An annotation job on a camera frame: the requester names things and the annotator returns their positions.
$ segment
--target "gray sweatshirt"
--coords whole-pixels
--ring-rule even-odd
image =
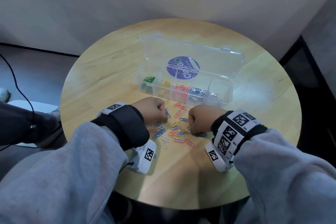
[[[0,223],[114,223],[105,206],[125,163],[109,129],[84,123],[0,191]],[[251,195],[236,223],[336,223],[336,170],[276,130],[245,142],[234,164]]]

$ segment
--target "round wooden table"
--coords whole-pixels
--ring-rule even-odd
[[[187,19],[158,19],[121,28],[98,40],[78,58],[61,96],[61,119],[68,140],[78,125],[94,119],[103,108],[150,96],[140,92],[135,76],[144,60],[141,35],[157,32],[169,39],[215,48],[227,45],[244,53],[245,63],[233,81],[233,100],[226,110],[244,109],[297,144],[300,103],[281,65],[258,44],[235,31]],[[175,102],[165,102],[174,118]],[[187,117],[187,111],[180,117]],[[149,173],[141,175],[124,169],[115,190],[143,203],[173,209],[215,207],[248,196],[244,178],[236,168],[225,173],[214,168],[204,149],[211,136],[189,137],[194,148],[170,141],[165,149],[160,138],[153,139],[157,158]]]

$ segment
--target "plastic storage box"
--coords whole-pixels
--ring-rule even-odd
[[[245,56],[222,49],[143,35],[145,61],[136,80],[142,92],[188,105],[220,108],[232,100],[234,78]]]

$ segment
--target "hand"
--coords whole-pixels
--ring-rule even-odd
[[[165,102],[160,98],[144,98],[133,104],[143,116],[145,125],[153,123],[166,123],[168,116],[166,115]]]
[[[189,125],[192,134],[210,132],[211,126],[227,111],[211,105],[197,105],[189,111]]]

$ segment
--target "sneaker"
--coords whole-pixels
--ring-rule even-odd
[[[9,91],[5,88],[0,88],[0,102],[7,102],[9,97]]]
[[[53,132],[45,139],[40,141],[39,143],[35,143],[37,147],[44,148],[47,147],[49,144],[51,144],[53,141],[57,139],[57,137],[62,133],[63,128],[61,124],[61,112],[60,108],[58,107],[56,110],[49,112],[48,114],[54,116],[57,120],[55,124],[55,128]]]

